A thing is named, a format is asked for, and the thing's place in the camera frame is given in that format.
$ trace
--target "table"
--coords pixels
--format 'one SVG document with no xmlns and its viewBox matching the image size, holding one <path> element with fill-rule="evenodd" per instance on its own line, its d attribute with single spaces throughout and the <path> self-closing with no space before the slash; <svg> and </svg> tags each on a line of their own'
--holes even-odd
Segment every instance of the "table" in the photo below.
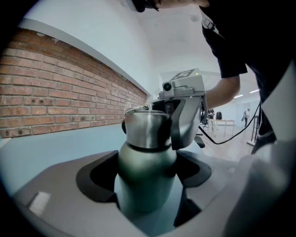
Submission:
<svg viewBox="0 0 296 237">
<path fill-rule="evenodd" d="M 208 131 L 210 131 L 210 127 L 212 126 L 212 124 L 214 124 L 214 127 L 215 127 L 215 136 L 217 134 L 217 125 L 218 125 L 218 122 L 225 122 L 224 136 L 226 134 L 227 122 L 231 122 L 232 123 L 232 136 L 233 136 L 235 120 L 227 120 L 227 119 L 223 120 L 223 119 L 211 119 L 211 118 L 208 118 L 208 122 L 209 122 Z"/>
</svg>

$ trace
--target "black t-shirt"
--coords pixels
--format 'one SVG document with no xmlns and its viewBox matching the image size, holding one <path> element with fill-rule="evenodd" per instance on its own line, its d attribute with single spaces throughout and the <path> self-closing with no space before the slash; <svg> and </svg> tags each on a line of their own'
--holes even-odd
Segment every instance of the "black t-shirt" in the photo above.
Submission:
<svg viewBox="0 0 296 237">
<path fill-rule="evenodd" d="M 284 6 L 242 0 L 209 2 L 210 6 L 201 10 L 211 18 L 219 34 L 203 27 L 203 35 L 218 59 L 221 77 L 246 73 L 247 64 L 256 74 L 263 103 L 295 56 L 293 8 L 289 9 L 287 2 Z M 266 134 L 275 140 L 264 113 L 259 134 L 259 138 Z"/>
</svg>

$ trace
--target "floor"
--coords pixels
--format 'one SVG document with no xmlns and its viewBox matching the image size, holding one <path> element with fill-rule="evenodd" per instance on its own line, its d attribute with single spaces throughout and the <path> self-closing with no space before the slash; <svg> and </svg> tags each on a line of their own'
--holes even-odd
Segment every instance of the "floor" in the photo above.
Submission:
<svg viewBox="0 0 296 237">
<path fill-rule="evenodd" d="M 241 131 L 242 128 L 234 127 L 234 134 Z M 224 136 L 224 126 L 219 125 L 217 130 L 216 137 L 214 132 L 208 132 L 208 128 L 204 129 L 209 136 L 216 142 L 222 142 L 229 138 L 232 135 L 232 126 L 226 127 L 226 134 Z M 252 130 L 245 130 L 240 135 L 236 136 L 229 142 L 226 142 L 221 145 L 213 144 L 205 135 L 202 135 L 201 138 L 205 143 L 205 148 L 202 149 L 204 154 L 207 156 L 212 156 L 216 158 L 223 158 L 226 160 L 239 161 L 243 156 L 251 154 L 253 146 L 247 144 L 247 141 L 251 140 Z"/>
</svg>

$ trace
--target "stainless steel bottle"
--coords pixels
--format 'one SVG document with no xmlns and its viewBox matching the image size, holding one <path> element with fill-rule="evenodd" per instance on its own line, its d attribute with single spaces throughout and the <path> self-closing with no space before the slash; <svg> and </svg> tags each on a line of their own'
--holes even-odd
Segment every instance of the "stainless steel bottle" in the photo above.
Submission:
<svg viewBox="0 0 296 237">
<path fill-rule="evenodd" d="M 169 115 L 133 110 L 124 123 L 127 138 L 118 154 L 123 197 L 131 208 L 151 212 L 166 202 L 175 177 Z"/>
</svg>

